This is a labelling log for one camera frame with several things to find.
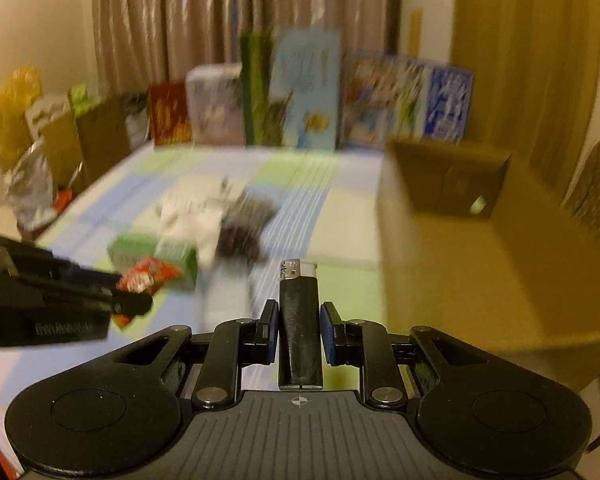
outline tablecloth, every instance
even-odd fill
[[[156,204],[170,190],[234,186],[263,194],[279,207],[263,234],[267,261],[251,273],[253,317],[277,299],[280,261],[308,258],[318,264],[320,301],[332,301],[343,319],[385,321],[375,195],[378,153],[289,152],[275,149],[154,148],[147,146],[99,180],[40,238],[57,256],[83,266],[112,269],[109,242],[129,230],[155,230]],[[151,312],[125,331],[115,325],[104,341],[57,347],[0,350],[0,412],[24,388],[173,324],[199,330],[196,293],[164,289]],[[354,387],[357,371],[331,368],[326,388]],[[243,388],[277,387],[276,366],[243,371]],[[7,447],[1,429],[0,446]]]

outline yellow bag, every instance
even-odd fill
[[[0,88],[0,168],[15,168],[32,144],[24,112],[42,95],[40,72],[23,66]]]

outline table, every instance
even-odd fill
[[[161,196],[170,190],[218,189],[228,176],[234,186],[266,195],[279,206],[263,234],[269,259],[251,273],[253,317],[259,317],[267,299],[277,299],[280,261],[308,258],[318,264],[320,301],[332,301],[343,319],[384,323],[375,222],[381,160],[374,152],[147,146],[81,195],[39,243],[83,266],[112,269],[109,242],[127,230],[155,230]],[[2,417],[24,388],[173,324],[198,332],[200,301],[196,293],[164,289],[147,316],[123,332],[112,325],[106,341],[1,349],[0,447],[10,452]],[[325,370],[325,387],[356,387],[357,370],[347,368]],[[277,367],[246,368],[242,386],[277,388]]]

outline satin curtain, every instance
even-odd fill
[[[399,7],[400,0],[93,0],[98,71],[114,91],[142,91],[199,64],[238,60],[238,37],[251,28],[335,28],[347,48],[394,51]]]
[[[456,0],[451,63],[475,76],[465,138],[564,196],[595,102],[600,0]]]

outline colorful book cover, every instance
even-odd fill
[[[267,32],[246,32],[240,37],[244,131],[248,146],[279,146],[267,139],[265,120],[268,110],[272,40]]]
[[[155,146],[193,141],[184,81],[151,85],[149,109],[151,138]]]
[[[470,72],[412,57],[348,56],[341,140],[380,150],[392,137],[460,140],[471,82]]]
[[[187,75],[187,103],[197,144],[244,146],[240,63],[202,65]]]
[[[291,29],[273,53],[267,131],[293,148],[334,150],[341,65],[339,32]]]

